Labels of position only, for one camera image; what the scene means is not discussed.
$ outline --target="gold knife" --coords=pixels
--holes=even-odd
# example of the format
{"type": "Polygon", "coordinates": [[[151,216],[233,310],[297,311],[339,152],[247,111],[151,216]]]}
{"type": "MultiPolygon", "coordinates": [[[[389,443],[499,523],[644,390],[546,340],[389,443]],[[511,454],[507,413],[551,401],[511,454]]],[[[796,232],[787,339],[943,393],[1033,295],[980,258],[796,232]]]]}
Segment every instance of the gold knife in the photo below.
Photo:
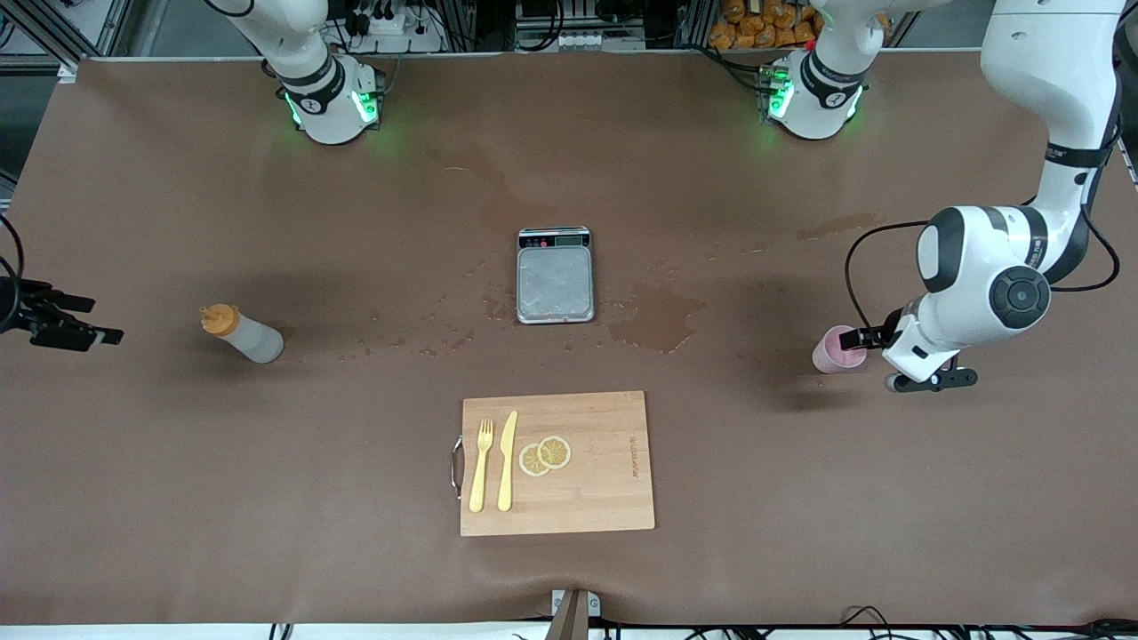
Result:
{"type": "Polygon", "coordinates": [[[513,429],[518,424],[518,412],[511,411],[502,429],[498,448],[502,450],[502,484],[498,486],[498,511],[509,511],[513,507],[513,429]]]}

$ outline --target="brown tablecloth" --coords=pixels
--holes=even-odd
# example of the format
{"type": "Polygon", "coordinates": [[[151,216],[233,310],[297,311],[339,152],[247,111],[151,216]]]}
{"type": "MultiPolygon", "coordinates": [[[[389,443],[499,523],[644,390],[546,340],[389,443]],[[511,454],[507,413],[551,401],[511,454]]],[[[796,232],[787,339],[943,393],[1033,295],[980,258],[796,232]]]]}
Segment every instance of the brown tablecloth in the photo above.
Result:
{"type": "MultiPolygon", "coordinates": [[[[636,623],[1138,616],[1121,158],[1096,215],[1123,276],[967,351],[978,387],[810,367],[855,321],[857,228],[1034,191],[1044,128],[976,55],[883,56],[815,143],[696,56],[407,60],[341,147],[272,93],[255,64],[152,63],[56,91],[11,211],[26,276],[126,337],[0,340],[0,622],[514,618],[566,586],[636,623]],[[541,224],[593,229],[596,321],[512,319],[541,224]],[[205,335],[214,302],[280,327],[281,360],[205,335]],[[461,399],[613,389],[648,394],[654,531],[459,536],[461,399]]],[[[914,246],[864,245],[874,318],[921,293],[914,246]]]]}

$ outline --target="fork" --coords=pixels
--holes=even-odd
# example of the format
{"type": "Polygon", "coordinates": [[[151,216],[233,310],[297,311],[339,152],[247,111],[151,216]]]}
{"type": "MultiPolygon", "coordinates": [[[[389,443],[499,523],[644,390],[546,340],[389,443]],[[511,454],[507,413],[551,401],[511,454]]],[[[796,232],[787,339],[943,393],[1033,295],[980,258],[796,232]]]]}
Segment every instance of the fork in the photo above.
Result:
{"type": "Polygon", "coordinates": [[[475,467],[475,485],[470,490],[470,510],[479,512],[486,501],[486,453],[494,444],[494,420],[483,418],[478,427],[478,466],[475,467]]]}

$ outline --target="cutting board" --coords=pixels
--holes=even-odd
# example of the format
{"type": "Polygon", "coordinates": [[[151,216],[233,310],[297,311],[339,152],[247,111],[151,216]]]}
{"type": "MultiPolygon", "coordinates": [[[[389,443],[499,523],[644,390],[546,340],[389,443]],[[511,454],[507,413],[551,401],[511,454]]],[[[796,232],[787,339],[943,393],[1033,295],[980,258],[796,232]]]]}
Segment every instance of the cutting board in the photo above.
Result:
{"type": "Polygon", "coordinates": [[[462,535],[582,533],[655,527],[644,392],[477,397],[462,402],[462,535]],[[513,440],[513,508],[498,511],[502,429],[518,412],[513,440]],[[494,420],[486,457],[486,506],[470,511],[478,425],[494,420]],[[518,465],[521,450],[551,435],[572,450],[569,463],[541,477],[518,465]]]}

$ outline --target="kitchen scale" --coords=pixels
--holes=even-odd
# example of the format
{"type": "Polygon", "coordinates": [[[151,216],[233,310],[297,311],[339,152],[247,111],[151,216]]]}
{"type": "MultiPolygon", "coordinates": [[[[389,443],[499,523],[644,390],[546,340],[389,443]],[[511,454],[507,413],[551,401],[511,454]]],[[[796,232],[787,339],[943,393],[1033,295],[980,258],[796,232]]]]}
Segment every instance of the kitchen scale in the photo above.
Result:
{"type": "Polygon", "coordinates": [[[592,233],[585,227],[518,232],[518,320],[525,325],[588,322],[593,304],[592,233]]]}

